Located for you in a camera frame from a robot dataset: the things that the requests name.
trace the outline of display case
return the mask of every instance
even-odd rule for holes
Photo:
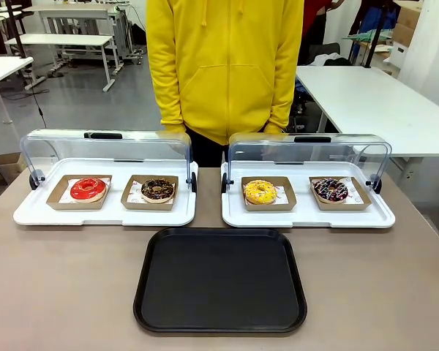
[[[395,217],[380,196],[390,155],[391,146],[374,135],[236,134],[221,167],[222,217],[234,227],[390,227]],[[290,201],[284,211],[269,204],[254,208],[244,179],[279,178],[289,180],[296,204]],[[348,197],[320,201],[317,182],[329,178],[348,181]]]
[[[184,133],[44,129],[23,137],[20,147],[32,191],[14,213],[18,224],[181,226],[195,215],[198,166]],[[176,179],[171,205],[128,206],[123,195],[134,176]],[[53,199],[67,179],[91,177],[107,181],[100,209],[62,206],[60,195]]]

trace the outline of yellow glazed donut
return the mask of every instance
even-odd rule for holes
[[[277,199],[277,190],[268,181],[250,181],[246,184],[246,199],[254,205],[268,205]]]

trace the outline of white serving tray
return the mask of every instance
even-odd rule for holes
[[[228,164],[221,167],[221,174]],[[286,176],[293,186],[297,205],[291,211],[248,212],[244,204],[241,178],[248,176]],[[363,211],[321,211],[310,190],[309,177],[355,177],[365,186],[366,177],[360,168],[348,162],[304,162],[302,165],[276,165],[273,162],[235,161],[229,186],[222,194],[222,218],[234,227],[344,227],[387,228],[395,216],[380,195],[367,192],[372,201]]]
[[[63,159],[45,172],[46,180],[26,197],[13,214],[22,225],[114,224],[133,226],[182,226],[193,220],[197,195],[185,182],[185,160],[144,160],[114,162],[113,159]],[[196,163],[190,172],[198,174]],[[98,211],[56,211],[47,205],[49,194],[66,174],[112,174],[110,190]],[[127,210],[121,203],[122,192],[133,174],[178,176],[179,187],[171,211]]]

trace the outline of yellow icing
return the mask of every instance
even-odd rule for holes
[[[250,181],[246,184],[244,193],[256,203],[270,203],[277,198],[277,190],[268,181]]]

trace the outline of transparent cover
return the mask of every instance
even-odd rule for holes
[[[185,167],[190,184],[190,138],[184,133],[38,129],[20,142],[38,186],[55,164],[84,162],[171,162]]]
[[[317,162],[325,167],[345,162],[357,166],[366,185],[376,189],[390,155],[391,146],[375,135],[235,134],[230,138],[228,184],[233,180],[235,167],[240,169],[251,162],[263,162],[263,167],[310,166]]]

